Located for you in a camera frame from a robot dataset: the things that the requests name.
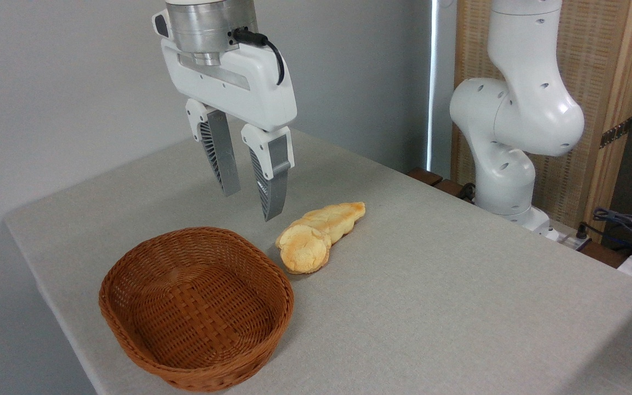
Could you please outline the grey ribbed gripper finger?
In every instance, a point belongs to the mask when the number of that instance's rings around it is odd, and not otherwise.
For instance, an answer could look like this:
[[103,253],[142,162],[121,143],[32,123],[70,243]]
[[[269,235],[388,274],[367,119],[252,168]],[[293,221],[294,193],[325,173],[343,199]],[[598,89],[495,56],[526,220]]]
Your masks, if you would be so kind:
[[185,110],[193,137],[201,143],[224,195],[237,193],[239,175],[226,114],[193,98],[187,100]]
[[294,167],[291,131],[288,127],[266,132],[247,123],[241,130],[249,147],[265,221],[283,212],[288,171]]

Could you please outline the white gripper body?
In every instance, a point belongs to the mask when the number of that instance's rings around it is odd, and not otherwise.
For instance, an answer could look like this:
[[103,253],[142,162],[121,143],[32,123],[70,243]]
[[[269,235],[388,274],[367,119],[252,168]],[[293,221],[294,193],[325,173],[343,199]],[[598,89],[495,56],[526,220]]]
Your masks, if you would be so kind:
[[200,65],[198,54],[183,52],[172,38],[161,38],[161,52],[178,92],[267,132],[296,119],[289,71],[284,69],[277,85],[278,63],[270,48],[242,44],[219,53],[219,65]]

